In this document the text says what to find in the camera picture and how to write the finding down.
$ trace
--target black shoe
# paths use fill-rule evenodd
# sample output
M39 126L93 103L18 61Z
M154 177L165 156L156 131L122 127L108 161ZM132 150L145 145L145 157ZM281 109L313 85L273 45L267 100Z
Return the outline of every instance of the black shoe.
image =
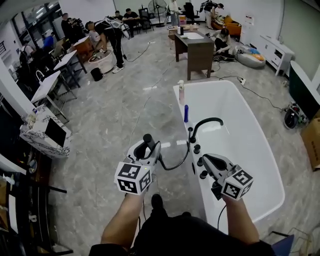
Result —
M153 209L161 209L164 207L164 202L159 194L154 194L152 196L151 205Z

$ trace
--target black faucet spout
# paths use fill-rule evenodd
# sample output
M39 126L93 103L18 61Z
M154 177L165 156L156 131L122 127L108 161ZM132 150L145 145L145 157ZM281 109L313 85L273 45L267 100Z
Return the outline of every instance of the black faucet spout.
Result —
M190 138L190 142L191 143L195 143L196 142L196 135L197 135L197 131L198 131L198 128L200 126L202 126L203 124L205 123L208 123L208 122L219 122L221 126L224 125L224 121L222 121L220 118L218 117L209 117L209 118L206 118L206 119L203 119L202 121L198 122L195 127L194 127L194 131L193 131L193 134L192 134L192 137Z

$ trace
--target person's hand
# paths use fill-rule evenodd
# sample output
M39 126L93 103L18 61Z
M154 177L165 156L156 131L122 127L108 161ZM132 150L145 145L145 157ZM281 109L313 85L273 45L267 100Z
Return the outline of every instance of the person's hand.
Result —
M223 199L223 201L225 202L226 205L239 205L239 204L242 204L242 202L243 202L242 198L237 201L237 200L232 199L229 196L226 196L224 194L222 195L222 199Z

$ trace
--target white bean bag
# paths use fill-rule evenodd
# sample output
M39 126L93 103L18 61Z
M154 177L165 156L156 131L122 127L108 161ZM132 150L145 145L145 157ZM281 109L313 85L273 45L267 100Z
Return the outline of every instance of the white bean bag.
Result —
M237 53L238 50L244 51L244 53ZM263 56L264 60L259 60L251 53L251 48L243 45L237 45L235 47L235 59L241 64L250 68L260 68L266 64L266 58Z

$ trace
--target cardboard box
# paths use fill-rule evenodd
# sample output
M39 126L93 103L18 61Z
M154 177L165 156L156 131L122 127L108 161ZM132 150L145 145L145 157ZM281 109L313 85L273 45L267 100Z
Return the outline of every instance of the cardboard box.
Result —
M318 110L317 113L315 113L313 119L316 119L316 118L320 118L320 109Z
M301 132L313 171L320 169L320 118L313 119Z
M7 183L0 180L0 206L6 206Z

